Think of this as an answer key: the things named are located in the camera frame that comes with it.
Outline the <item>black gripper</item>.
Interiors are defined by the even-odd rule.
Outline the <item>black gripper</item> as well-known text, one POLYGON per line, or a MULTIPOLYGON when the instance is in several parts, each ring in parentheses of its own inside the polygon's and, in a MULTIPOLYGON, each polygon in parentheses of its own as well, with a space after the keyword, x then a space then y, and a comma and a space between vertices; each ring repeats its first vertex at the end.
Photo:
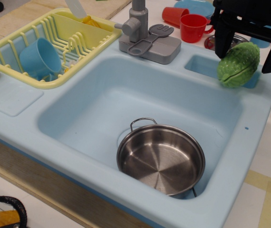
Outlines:
MULTIPOLYGON (((271 42, 271 0, 215 0, 213 6, 215 53, 219 58, 225 57, 236 32, 271 42)), ((261 72, 271 73, 271 50, 261 72)))

